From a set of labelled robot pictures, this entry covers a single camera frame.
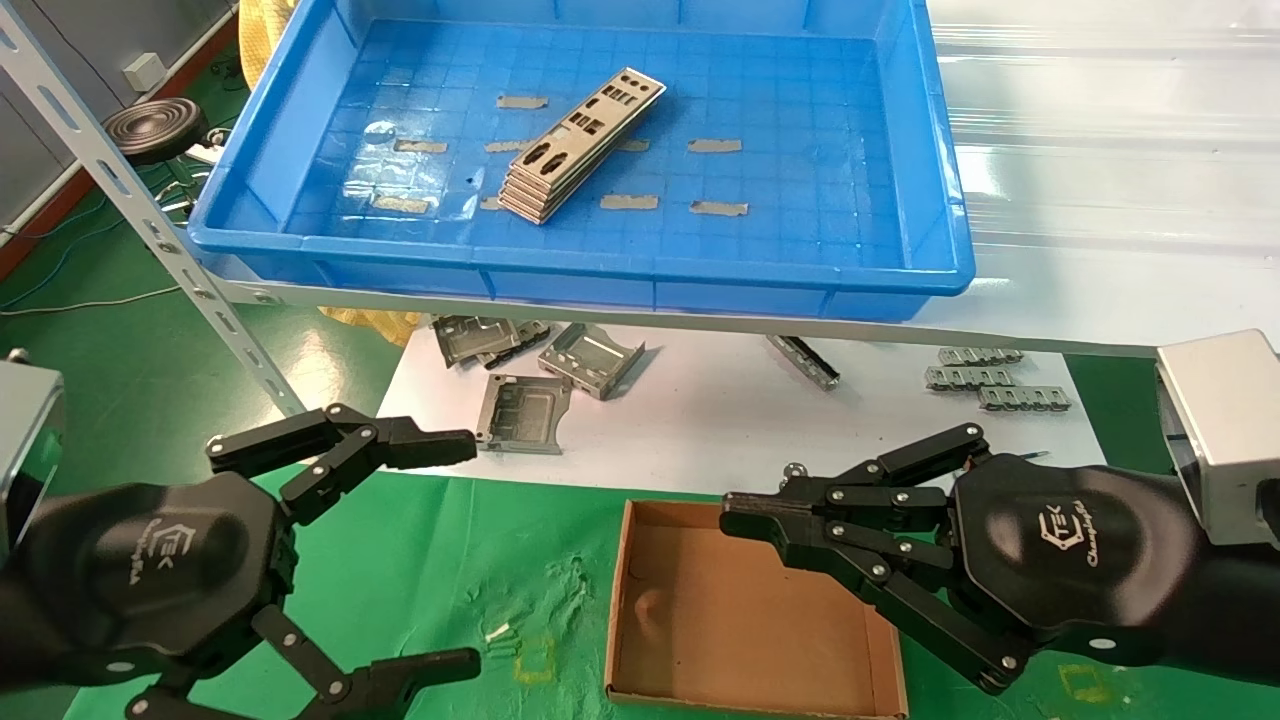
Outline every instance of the stamped metal part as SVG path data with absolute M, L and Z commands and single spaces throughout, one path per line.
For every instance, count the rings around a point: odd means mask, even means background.
M 745 215 L 748 209 L 746 202 L 712 202 L 709 200 L 695 200 L 689 206 L 689 210 L 698 215 L 724 215 L 726 218 Z
M 499 95 L 498 106 L 512 110 L 538 110 L 547 106 L 547 99 L 531 95 Z
M 484 365 L 485 370 L 493 370 L 507 360 L 547 340 L 552 334 L 552 327 L 541 320 L 529 320 L 520 323 L 516 333 L 520 336 L 520 345 L 497 352 L 481 352 L 476 355 L 476 360 Z
M 397 140 L 394 149 L 397 152 L 428 152 L 438 154 L 449 150 L 448 142 L 431 142 L 428 140 Z
M 840 384 L 840 373 L 831 366 L 822 355 L 809 347 L 804 340 L 794 336 L 771 334 L 764 336 L 773 347 L 782 352 L 782 356 L 791 361 L 813 384 L 829 391 Z
M 605 195 L 600 199 L 603 210 L 657 210 L 657 195 Z
M 489 375 L 476 445 L 494 452 L 559 455 L 556 428 L 568 411 L 573 386 L 566 378 Z
M 622 378 L 644 355 L 622 347 L 596 325 L 573 323 L 538 356 L 538 366 L 566 378 L 596 400 L 608 400 Z
M 1012 387 L 1018 383 L 1004 368 L 927 368 L 924 386 L 929 389 L 978 389 L 980 387 Z
M 435 328 L 435 340 L 440 345 L 445 368 L 481 352 L 500 352 L 520 345 L 520 329 L 506 318 L 443 315 L 431 327 Z
M 498 195 L 503 206 L 547 222 L 666 90 L 632 68 L 620 70 L 516 156 Z
M 1071 400 L 1060 387 L 984 387 L 978 389 L 978 405 L 983 410 L 1062 413 L 1071 407 Z
M 741 140 L 698 138 L 689 141 L 690 152 L 741 152 Z
M 991 365 L 1012 365 L 1021 361 L 1023 354 L 1016 350 L 997 350 L 992 347 L 943 347 L 938 350 L 938 363 L 948 368 L 987 368 Z

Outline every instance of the cardboard box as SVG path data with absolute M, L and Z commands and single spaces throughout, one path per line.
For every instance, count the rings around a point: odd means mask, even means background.
M 719 532 L 719 505 L 630 501 L 609 609 L 614 702 L 906 716 L 897 632 L 836 580 Z

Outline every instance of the metal bracket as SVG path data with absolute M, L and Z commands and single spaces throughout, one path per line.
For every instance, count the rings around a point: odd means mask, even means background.
M 643 342 L 640 347 L 623 347 L 598 325 L 573 323 L 538 356 L 538 366 L 571 380 L 596 400 L 608 400 L 641 355 Z
M 987 368 L 991 365 L 1012 365 L 1021 361 L 1023 354 L 1016 350 L 996 350 L 991 347 L 943 347 L 938 350 L 938 363 L 948 368 Z
M 298 398 L 271 356 L 241 322 L 204 268 L 187 252 L 183 236 L 151 197 L 142 178 L 106 137 L 84 101 L 54 67 L 9 0 L 0 0 L 0 67 L 40 110 L 58 137 L 81 160 L 120 215 L 151 249 L 156 260 L 173 275 L 200 314 L 236 352 L 241 365 L 285 415 L 303 411 Z
M 552 334 L 552 327 L 541 320 L 529 320 L 520 323 L 516 328 L 516 336 L 520 345 L 515 347 L 508 347 L 507 350 L 497 352 L 481 352 L 476 355 L 476 360 L 484 365 L 485 370 L 493 370 L 498 368 L 507 360 L 511 360 L 516 355 L 529 350 L 530 347 L 538 345 L 539 342 L 547 340 Z
M 1012 387 L 1015 384 L 1009 370 L 1001 368 L 927 368 L 924 370 L 924 386 L 937 391 Z
M 783 357 L 813 380 L 813 384 L 826 391 L 835 389 L 840 384 L 840 373 L 823 360 L 822 355 L 809 347 L 808 342 L 792 336 L 769 334 L 764 337 L 782 352 Z
M 520 345 L 515 320 L 474 315 L 444 315 L 431 323 L 444 366 L 452 368 L 483 352 L 502 352 Z
M 984 387 L 978 391 L 983 410 L 1051 410 L 1062 413 L 1071 400 L 1060 387 Z
M 480 405 L 476 445 L 497 452 L 559 455 L 556 429 L 573 386 L 564 378 L 490 375 Z

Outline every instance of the robotic hand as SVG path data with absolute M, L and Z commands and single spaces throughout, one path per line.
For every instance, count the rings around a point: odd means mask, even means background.
M 991 694 L 1046 648 L 1280 685 L 1280 363 L 1236 333 L 1162 348 L 1158 370 L 1180 477 L 992 455 L 966 424 L 835 478 L 788 465 L 777 495 L 726 495 L 721 529 L 831 575 Z M 950 495 L 919 487 L 955 470 Z
M 14 534 L 0 568 L 0 693 L 159 674 L 125 717 L 247 720 L 187 694 L 266 641 L 316 692 L 300 720 L 392 720 L 421 688 L 480 673 L 475 650 L 343 673 L 283 611 L 298 562 L 296 525 L 319 519 L 384 464 L 475 457 L 471 432 L 424 433 L 410 418 L 330 405 L 214 438 L 206 452 L 215 475 L 195 486 L 131 484 L 38 505 L 29 475 L 0 487 Z M 312 456 L 279 501 L 248 479 Z M 20 539 L 15 519 L 26 525 Z

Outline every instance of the metal strip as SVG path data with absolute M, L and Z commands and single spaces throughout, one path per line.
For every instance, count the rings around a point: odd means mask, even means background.
M 0 0 L 0 67 L 83 163 L 106 197 L 115 204 L 275 406 L 285 415 L 302 413 L 302 400 L 289 387 L 280 369 L 241 323 L 236 309 L 223 297 L 220 287 L 187 254 L 180 231 L 161 211 L 146 183 L 108 140 L 102 126 L 54 67 L 9 0 Z

